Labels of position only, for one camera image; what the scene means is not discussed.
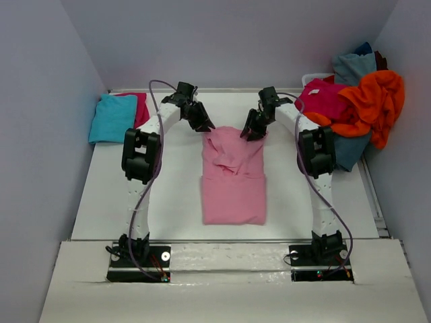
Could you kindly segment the light pink t-shirt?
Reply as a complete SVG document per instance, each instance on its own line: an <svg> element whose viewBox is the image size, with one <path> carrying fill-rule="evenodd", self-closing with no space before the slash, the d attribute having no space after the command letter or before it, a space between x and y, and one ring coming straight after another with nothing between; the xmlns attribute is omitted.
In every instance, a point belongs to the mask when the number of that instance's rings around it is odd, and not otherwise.
<svg viewBox="0 0 431 323"><path fill-rule="evenodd" d="M267 186L265 140L247 141L234 127L203 136L201 200L206 225L264 225Z"/></svg>

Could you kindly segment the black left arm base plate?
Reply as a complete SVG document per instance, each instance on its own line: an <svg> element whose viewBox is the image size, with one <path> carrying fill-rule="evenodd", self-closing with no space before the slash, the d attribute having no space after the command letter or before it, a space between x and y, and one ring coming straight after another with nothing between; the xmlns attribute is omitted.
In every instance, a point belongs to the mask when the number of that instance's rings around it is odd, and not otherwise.
<svg viewBox="0 0 431 323"><path fill-rule="evenodd" d="M151 244L146 258L131 260L128 250L120 251L119 245L106 246L110 254L106 280L111 283L169 283L171 281L171 246Z"/></svg>

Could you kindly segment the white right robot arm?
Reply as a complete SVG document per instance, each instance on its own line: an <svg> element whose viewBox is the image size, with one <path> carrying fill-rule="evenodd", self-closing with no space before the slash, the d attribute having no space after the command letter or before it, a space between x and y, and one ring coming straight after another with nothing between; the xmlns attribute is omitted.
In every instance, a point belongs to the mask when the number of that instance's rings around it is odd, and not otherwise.
<svg viewBox="0 0 431 323"><path fill-rule="evenodd" d="M274 87L258 93L258 107L248 112L241 137L247 141L263 139L267 127L278 122L294 136L297 164L308 182L312 206L312 240L290 246L285 259L294 267L345 266L352 248L343 241L345 225L333 206L332 175L336 154L330 127L320 126L304 115L304 102L292 94L279 94Z"/></svg>

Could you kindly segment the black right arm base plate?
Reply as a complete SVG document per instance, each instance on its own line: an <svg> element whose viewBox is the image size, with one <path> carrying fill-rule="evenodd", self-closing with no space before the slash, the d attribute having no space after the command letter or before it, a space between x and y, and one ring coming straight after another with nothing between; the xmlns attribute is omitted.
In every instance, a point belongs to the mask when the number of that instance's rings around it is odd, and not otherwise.
<svg viewBox="0 0 431 323"><path fill-rule="evenodd" d="M347 248L323 259L312 254L311 245L289 246L284 262L290 267L293 282L354 281L350 260L346 260Z"/></svg>

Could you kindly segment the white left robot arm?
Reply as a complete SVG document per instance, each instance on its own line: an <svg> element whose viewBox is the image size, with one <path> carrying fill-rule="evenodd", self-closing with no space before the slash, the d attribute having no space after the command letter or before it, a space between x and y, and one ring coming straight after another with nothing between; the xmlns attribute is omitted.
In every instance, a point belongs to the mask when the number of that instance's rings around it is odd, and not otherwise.
<svg viewBox="0 0 431 323"><path fill-rule="evenodd" d="M125 251L127 260L137 268L141 268L149 258L149 197L162 167L164 135L180 120L187 121L197 133L215 129L204 105L196 98L197 86L180 81L172 94L157 103L152 90L154 83L167 83L156 79L149 82L155 114L144 125L126 131L121 159L121 168L126 179L130 182L136 180L143 185L136 193L137 200L129 203L131 219L128 232L119 239L119 245L121 250Z"/></svg>

